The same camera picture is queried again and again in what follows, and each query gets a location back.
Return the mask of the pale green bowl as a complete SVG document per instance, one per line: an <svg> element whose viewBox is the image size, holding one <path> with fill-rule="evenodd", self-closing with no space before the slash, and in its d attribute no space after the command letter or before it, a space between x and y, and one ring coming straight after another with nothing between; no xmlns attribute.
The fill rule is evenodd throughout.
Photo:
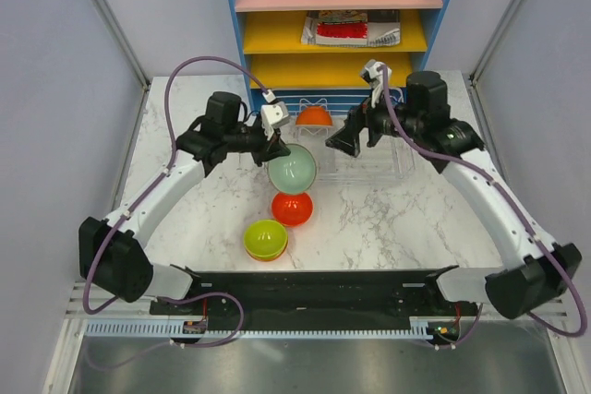
<svg viewBox="0 0 591 394"><path fill-rule="evenodd" d="M298 195L306 192L317 176L317 163L312 153L298 144L288 144L288 156L268 162L267 172L272 185L281 193Z"/></svg>

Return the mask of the clear wire dish rack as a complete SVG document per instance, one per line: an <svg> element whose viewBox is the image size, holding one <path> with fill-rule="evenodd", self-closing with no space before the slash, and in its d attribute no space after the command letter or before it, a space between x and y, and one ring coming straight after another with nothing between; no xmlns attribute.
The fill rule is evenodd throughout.
<svg viewBox="0 0 591 394"><path fill-rule="evenodd" d="M383 104L374 109L366 90L283 90L290 123L283 140L308 149L317 180L343 185L394 185L416 169L413 151L400 138L367 128L367 117L389 117Z"/></svg>

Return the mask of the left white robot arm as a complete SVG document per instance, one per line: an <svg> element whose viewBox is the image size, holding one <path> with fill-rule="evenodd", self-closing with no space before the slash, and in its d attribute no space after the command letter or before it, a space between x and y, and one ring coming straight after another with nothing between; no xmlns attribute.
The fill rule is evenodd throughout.
<svg viewBox="0 0 591 394"><path fill-rule="evenodd" d="M183 314L199 310L203 293L188 274L151 263L144 248L177 202L228 154L248 153L258 166L289 155L281 139L281 128L290 120L286 105L262 105L252 125L239 119L244 106L234 93L214 92L205 113L174 139L173 158L151 182L103 219L88 217L81 223L79 272L87 284L127 303L163 296Z"/></svg>

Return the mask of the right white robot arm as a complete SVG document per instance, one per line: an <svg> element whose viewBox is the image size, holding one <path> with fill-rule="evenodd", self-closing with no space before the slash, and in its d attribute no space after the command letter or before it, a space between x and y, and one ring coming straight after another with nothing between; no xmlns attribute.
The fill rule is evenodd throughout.
<svg viewBox="0 0 591 394"><path fill-rule="evenodd" d="M535 222L498 173L476 130L451 116L448 87L440 74L419 71L406 79L401 101L387 87L390 69L372 61L360 76L370 93L350 109L344 126L326 145L356 157L360 133L373 147L384 136L400 137L464 197L486 228L501 257L500 270L450 266L431 275L423 303L444 314L456 302L490 304L516 319L563 295L574 293L582 255L574 244L559 244Z"/></svg>

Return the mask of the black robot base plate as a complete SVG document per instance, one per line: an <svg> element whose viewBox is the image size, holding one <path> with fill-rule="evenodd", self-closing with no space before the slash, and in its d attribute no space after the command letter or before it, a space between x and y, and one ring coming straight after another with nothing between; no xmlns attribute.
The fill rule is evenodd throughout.
<svg viewBox="0 0 591 394"><path fill-rule="evenodd" d="M153 315L205 315L223 329L405 328L413 317L474 316L474 303L446 302L428 270L199 272L189 304L153 302Z"/></svg>

